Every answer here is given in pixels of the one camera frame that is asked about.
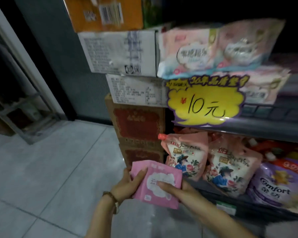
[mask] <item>stacked boxes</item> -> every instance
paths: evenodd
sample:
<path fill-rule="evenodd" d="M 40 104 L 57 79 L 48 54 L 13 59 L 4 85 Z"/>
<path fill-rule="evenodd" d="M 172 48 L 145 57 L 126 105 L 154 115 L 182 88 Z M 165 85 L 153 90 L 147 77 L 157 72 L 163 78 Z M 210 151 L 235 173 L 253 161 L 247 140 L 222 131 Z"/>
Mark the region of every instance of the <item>stacked boxes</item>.
<path fill-rule="evenodd" d="M 163 162 L 163 148 L 158 134 L 165 131 L 165 109 L 159 107 L 116 104 L 111 94 L 105 104 L 114 125 L 119 147 L 127 167 L 133 161 Z"/>

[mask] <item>hand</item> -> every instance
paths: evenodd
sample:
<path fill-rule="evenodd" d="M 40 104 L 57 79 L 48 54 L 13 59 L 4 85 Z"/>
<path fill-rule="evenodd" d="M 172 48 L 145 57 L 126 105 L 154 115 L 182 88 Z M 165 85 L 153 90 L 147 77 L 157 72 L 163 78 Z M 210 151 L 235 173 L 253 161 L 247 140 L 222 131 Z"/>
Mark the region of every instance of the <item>hand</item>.
<path fill-rule="evenodd" d="M 118 200 L 119 204 L 121 204 L 125 199 L 130 198 L 133 193 L 136 192 L 138 186 L 147 173 L 147 169 L 148 168 L 146 167 L 139 171 L 133 180 L 131 180 L 129 170 L 127 168 L 124 169 L 123 178 L 111 189 L 111 193 Z"/>
<path fill-rule="evenodd" d="M 182 180 L 181 189 L 158 181 L 157 185 L 165 192 L 177 197 L 191 212 L 203 219 L 209 209 L 215 206 L 195 190 L 187 181 Z"/>

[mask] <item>yellow price sign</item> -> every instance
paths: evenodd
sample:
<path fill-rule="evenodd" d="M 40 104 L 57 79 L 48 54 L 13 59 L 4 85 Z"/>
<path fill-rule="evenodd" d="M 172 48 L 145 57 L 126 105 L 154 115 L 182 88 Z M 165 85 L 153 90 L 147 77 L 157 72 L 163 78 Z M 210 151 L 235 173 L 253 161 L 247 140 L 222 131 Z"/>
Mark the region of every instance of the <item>yellow price sign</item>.
<path fill-rule="evenodd" d="M 217 126 L 240 114 L 245 96 L 239 91 L 249 80 L 244 76 L 193 76 L 170 80 L 168 106 L 181 126 Z"/>

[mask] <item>human arm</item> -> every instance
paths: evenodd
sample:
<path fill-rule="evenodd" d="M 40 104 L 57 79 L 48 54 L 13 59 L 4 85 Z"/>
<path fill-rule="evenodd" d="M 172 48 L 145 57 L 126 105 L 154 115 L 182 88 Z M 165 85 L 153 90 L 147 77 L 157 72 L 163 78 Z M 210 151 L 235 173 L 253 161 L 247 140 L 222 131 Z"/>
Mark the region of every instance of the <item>human arm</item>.
<path fill-rule="evenodd" d="M 146 173 L 147 168 L 141 170 L 137 176 L 131 180 L 128 169 L 124 169 L 123 178 L 111 189 L 112 195 L 116 198 L 119 204 L 135 193 Z M 114 211 L 114 200 L 109 195 L 104 195 L 97 204 L 85 238 L 110 238 L 111 220 Z"/>
<path fill-rule="evenodd" d="M 242 225 L 232 219 L 226 212 L 216 208 L 214 204 L 204 198 L 188 182 L 182 181 L 181 189 L 171 184 L 158 182 L 158 186 L 165 192 L 177 197 L 202 224 L 221 238 L 255 238 Z"/>

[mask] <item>purple fabric softener bag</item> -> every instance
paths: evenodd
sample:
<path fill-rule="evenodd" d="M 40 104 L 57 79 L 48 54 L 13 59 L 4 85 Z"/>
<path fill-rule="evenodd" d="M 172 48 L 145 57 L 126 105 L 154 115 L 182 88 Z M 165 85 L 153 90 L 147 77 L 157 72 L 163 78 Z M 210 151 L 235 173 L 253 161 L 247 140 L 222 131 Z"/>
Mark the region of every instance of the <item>purple fabric softener bag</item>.
<path fill-rule="evenodd" d="M 298 193 L 298 160 L 289 158 L 262 163 L 247 194 L 255 203 L 281 207 Z"/>

